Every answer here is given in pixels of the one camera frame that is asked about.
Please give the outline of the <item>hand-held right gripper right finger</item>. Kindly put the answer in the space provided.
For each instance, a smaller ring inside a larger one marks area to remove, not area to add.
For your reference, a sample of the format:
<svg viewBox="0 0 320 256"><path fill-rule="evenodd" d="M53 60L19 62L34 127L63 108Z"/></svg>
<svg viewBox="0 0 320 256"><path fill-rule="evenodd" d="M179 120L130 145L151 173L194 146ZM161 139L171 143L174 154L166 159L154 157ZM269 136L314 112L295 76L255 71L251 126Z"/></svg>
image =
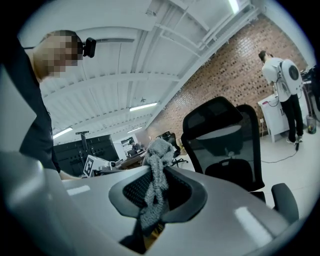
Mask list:
<svg viewBox="0 0 320 256"><path fill-rule="evenodd" d="M300 230L240 186L194 171L179 173L207 192L203 209L184 223L166 224L151 256L275 256Z"/></svg>

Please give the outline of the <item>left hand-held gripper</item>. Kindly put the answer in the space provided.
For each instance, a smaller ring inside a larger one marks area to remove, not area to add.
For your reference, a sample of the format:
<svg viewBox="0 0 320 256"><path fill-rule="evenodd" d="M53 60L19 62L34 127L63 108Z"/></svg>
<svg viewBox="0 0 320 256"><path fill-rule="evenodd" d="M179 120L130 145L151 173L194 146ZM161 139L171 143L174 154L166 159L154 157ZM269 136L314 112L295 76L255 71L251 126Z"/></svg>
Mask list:
<svg viewBox="0 0 320 256"><path fill-rule="evenodd" d="M84 164L82 174L87 177L94 177L97 174L117 172L118 168L114 161L108 161L93 155L88 155Z"/></svg>

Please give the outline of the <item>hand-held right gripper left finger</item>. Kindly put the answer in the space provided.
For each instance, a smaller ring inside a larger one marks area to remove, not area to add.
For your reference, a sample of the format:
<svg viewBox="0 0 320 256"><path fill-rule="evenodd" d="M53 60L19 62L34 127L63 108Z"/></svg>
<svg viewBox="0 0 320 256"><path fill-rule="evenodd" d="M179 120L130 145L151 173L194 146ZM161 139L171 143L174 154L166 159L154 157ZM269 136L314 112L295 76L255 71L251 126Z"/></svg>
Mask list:
<svg viewBox="0 0 320 256"><path fill-rule="evenodd" d="M141 229L108 198L105 179L62 181L17 152L0 154L0 195L8 213L50 256L141 256Z"/></svg>

